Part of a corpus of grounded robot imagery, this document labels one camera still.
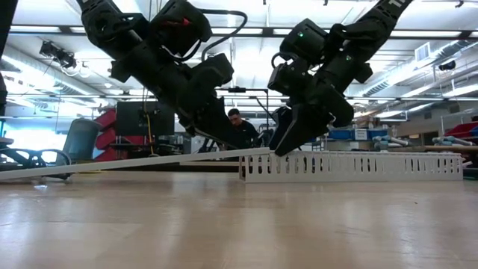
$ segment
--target computer monitor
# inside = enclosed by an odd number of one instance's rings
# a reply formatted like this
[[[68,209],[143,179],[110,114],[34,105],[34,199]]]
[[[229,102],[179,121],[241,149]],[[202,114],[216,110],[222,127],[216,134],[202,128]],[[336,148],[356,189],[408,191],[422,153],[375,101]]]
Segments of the computer monitor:
[[[174,135],[174,110],[163,102],[118,102],[117,135],[148,135],[148,122],[141,111],[159,111],[150,114],[151,135]]]

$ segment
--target man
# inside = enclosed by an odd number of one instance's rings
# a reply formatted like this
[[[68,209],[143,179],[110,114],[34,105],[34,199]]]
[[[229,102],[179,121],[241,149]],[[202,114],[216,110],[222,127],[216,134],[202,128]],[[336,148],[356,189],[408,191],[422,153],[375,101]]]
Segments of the man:
[[[240,117],[240,112],[237,108],[231,109],[227,115],[229,116],[229,119],[236,130],[243,134],[244,140],[246,140],[247,143],[250,143],[251,140],[259,136],[259,133],[254,128],[254,125],[248,123],[246,120],[243,120]]]

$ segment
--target black robotic arm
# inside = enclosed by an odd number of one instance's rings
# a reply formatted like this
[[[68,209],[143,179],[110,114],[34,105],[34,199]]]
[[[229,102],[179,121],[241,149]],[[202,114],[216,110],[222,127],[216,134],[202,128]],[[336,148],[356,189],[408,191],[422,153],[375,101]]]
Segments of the black robotic arm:
[[[270,142],[285,155],[305,142],[327,133],[327,126],[348,126],[353,107],[344,91],[355,79],[365,83],[373,74],[367,61],[387,41],[402,12],[412,0],[379,0],[352,25],[335,24],[329,33],[305,19],[283,40],[272,59],[268,87],[289,96],[288,106],[276,111],[278,126]],[[284,58],[275,67],[276,57]],[[315,74],[311,67],[320,66]]]
[[[113,78],[126,82],[135,77],[175,109],[191,135],[209,137],[232,148],[249,146],[229,122],[224,100],[217,98],[214,89],[232,79],[234,70],[227,57],[219,54],[194,68],[184,63],[212,36],[203,14],[207,10],[185,0],[170,0],[148,22],[140,13],[122,13],[112,0],[77,2],[88,39],[115,60]]]

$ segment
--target slotted plastic channel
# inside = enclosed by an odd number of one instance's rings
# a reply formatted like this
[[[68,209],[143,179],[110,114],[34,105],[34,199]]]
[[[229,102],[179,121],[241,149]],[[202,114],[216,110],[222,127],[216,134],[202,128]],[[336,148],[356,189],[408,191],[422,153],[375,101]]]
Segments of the slotted plastic channel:
[[[244,156],[245,183],[401,182],[462,180],[462,158],[454,153],[292,152],[284,157]]]

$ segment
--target wooden floor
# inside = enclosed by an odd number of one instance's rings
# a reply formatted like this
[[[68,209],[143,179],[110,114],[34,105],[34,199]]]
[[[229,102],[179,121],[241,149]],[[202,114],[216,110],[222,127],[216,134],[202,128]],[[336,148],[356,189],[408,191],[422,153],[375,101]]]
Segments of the wooden floor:
[[[478,268],[476,182],[243,185],[100,173],[0,185],[0,268]]]

